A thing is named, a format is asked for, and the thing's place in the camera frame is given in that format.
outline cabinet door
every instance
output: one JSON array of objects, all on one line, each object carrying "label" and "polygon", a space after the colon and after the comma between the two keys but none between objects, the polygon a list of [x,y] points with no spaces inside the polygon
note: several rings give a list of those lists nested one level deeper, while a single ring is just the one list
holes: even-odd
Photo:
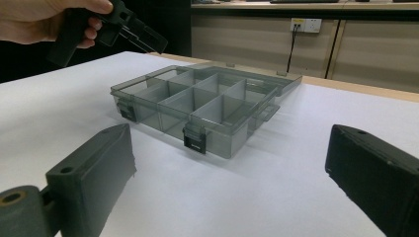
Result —
[{"label": "cabinet door", "polygon": [[419,93],[419,23],[347,21],[333,80]]}]

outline finger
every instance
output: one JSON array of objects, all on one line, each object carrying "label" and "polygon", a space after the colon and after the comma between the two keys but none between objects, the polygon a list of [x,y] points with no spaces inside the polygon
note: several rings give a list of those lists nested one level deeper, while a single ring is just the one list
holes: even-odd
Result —
[{"label": "finger", "polygon": [[92,12],[109,14],[114,6],[109,0],[62,0],[62,7],[65,8],[86,8]]},{"label": "finger", "polygon": [[84,37],[88,40],[94,40],[97,35],[98,33],[94,28],[87,28],[86,30],[84,30]]},{"label": "finger", "polygon": [[89,26],[94,28],[96,31],[102,29],[102,21],[98,18],[91,17],[88,20]]},{"label": "finger", "polygon": [[94,40],[92,40],[92,39],[84,39],[84,40],[82,40],[77,45],[77,47],[78,48],[89,48],[89,47],[94,46],[94,45],[95,45],[95,41]]}]

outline hand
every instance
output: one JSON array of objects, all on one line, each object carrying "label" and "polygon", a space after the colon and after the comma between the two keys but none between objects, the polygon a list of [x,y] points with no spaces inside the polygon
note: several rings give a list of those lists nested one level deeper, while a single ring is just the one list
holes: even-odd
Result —
[{"label": "hand", "polygon": [[[56,40],[67,8],[108,14],[113,5],[108,0],[0,0],[0,40],[22,44]],[[88,25],[81,48],[93,46],[102,28],[97,18],[90,18]]]}]

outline dark background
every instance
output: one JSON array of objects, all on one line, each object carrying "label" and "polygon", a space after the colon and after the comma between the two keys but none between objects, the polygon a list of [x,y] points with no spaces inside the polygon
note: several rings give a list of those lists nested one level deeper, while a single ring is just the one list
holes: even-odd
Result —
[{"label": "dark background", "polygon": [[[124,0],[147,26],[168,39],[164,52],[191,56],[190,0]],[[0,41],[0,83],[38,75],[60,67],[45,59],[51,42],[21,45]],[[89,49],[77,49],[69,65],[75,65],[122,51],[142,52],[126,39],[119,37],[112,47],[97,43]]]}]

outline clear plastic organizer box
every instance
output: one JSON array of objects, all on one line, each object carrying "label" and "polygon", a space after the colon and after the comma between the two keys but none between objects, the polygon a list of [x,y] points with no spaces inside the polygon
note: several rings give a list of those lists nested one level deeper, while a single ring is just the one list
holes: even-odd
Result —
[{"label": "clear plastic organizer box", "polygon": [[111,88],[119,113],[230,158],[301,76],[219,62],[170,66]]}]

